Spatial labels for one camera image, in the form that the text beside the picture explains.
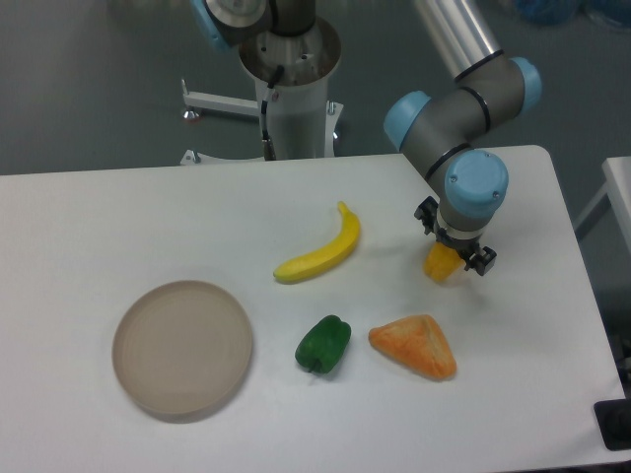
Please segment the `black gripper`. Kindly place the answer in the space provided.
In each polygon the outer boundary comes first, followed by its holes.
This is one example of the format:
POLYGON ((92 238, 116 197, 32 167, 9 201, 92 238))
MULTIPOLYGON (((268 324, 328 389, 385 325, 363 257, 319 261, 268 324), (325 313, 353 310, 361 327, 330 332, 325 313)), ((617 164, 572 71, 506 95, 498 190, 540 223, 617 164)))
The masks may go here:
POLYGON ((458 230, 438 219, 438 202, 434 197, 426 197, 416 208, 414 218, 424 229, 426 236, 455 250, 464 261, 464 270, 472 270, 478 275, 485 275, 495 264, 497 252, 489 246, 480 246, 480 239, 485 227, 474 231, 458 230))

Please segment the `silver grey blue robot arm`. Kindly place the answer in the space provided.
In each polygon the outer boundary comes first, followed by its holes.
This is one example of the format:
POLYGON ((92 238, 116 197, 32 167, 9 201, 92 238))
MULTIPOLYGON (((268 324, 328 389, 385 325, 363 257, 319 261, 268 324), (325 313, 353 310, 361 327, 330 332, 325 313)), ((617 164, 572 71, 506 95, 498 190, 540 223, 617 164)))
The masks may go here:
MULTIPOLYGON (((404 96, 387 112, 384 130, 432 189, 415 212, 425 232, 482 275, 496 253, 480 240, 509 177, 497 156, 472 143, 533 107, 541 79, 529 61, 504 54, 474 2, 420 1, 416 8, 456 87, 438 99, 404 96)), ((341 42, 315 3, 195 1, 191 10, 206 41, 236 48, 254 81, 264 159, 326 156, 334 128, 327 82, 341 42)))

